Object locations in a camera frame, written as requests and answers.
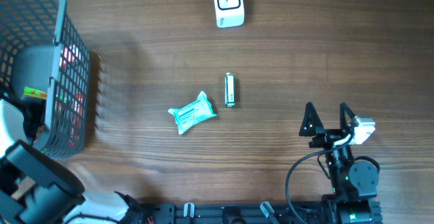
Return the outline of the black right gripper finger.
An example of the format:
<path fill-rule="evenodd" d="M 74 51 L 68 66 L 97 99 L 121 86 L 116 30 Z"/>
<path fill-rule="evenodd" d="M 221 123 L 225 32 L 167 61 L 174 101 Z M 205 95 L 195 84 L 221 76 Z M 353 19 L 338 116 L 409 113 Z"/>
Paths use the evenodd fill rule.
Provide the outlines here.
<path fill-rule="evenodd" d="M 354 117 L 355 114 L 349 106 L 345 102 L 340 103 L 340 129 L 342 131 L 350 131 L 351 121 Z"/>
<path fill-rule="evenodd" d="M 299 136 L 313 137 L 324 133 L 324 126 L 316 112 L 312 102 L 305 107 L 303 121 L 300 127 Z"/>

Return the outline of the green white gum pack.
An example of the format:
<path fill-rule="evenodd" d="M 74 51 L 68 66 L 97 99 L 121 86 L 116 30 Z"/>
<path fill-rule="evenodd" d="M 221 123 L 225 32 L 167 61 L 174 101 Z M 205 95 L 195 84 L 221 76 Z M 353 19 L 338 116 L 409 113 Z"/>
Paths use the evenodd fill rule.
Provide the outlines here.
<path fill-rule="evenodd" d="M 227 73 L 225 76 L 225 106 L 234 107 L 235 104 L 235 75 Z"/>

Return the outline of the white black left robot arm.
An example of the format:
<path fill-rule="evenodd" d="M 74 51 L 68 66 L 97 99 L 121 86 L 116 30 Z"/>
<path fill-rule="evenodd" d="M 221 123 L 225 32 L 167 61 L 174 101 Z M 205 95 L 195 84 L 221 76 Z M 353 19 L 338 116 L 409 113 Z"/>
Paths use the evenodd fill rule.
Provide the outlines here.
<path fill-rule="evenodd" d="M 2 86 L 2 223 L 143 223 L 134 198 L 86 191 L 71 171 L 28 144 L 30 119 L 27 105 Z"/>

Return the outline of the green candy bag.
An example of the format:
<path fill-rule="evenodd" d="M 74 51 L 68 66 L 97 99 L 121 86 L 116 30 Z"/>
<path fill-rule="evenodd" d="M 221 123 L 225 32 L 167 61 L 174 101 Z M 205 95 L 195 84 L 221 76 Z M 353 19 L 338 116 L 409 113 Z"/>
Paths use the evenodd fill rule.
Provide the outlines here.
<path fill-rule="evenodd" d="M 23 92 L 23 95 L 21 97 L 21 100 L 25 100 L 28 98 L 34 98 L 34 99 L 38 99 L 38 100 L 47 100 L 48 94 L 47 94 L 47 92 L 37 90 L 35 88 L 24 87 L 24 92 Z"/>

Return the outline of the teal tissue pack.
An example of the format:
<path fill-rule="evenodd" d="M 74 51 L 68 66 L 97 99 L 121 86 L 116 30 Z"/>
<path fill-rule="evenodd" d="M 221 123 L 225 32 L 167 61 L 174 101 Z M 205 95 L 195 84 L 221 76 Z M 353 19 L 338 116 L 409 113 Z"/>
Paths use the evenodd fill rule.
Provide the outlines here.
<path fill-rule="evenodd" d="M 196 101 L 181 109 L 168 109 L 167 112 L 174 116 L 179 134 L 184 134 L 198 123 L 217 116 L 204 91 L 200 91 Z"/>

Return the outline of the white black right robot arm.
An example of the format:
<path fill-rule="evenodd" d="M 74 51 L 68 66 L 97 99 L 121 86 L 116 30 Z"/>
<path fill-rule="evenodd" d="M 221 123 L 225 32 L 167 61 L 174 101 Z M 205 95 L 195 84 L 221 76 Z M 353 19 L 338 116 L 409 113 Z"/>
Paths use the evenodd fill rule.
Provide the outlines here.
<path fill-rule="evenodd" d="M 321 197 L 319 223 L 373 223 L 372 200 L 377 196 L 380 166 L 368 156 L 355 157 L 352 146 L 364 143 L 375 131 L 371 117 L 360 117 L 346 103 L 340 104 L 340 127 L 324 128 L 313 103 L 308 102 L 300 136 L 310 137 L 309 147 L 321 149 L 326 167 L 321 169 L 332 185 Z"/>

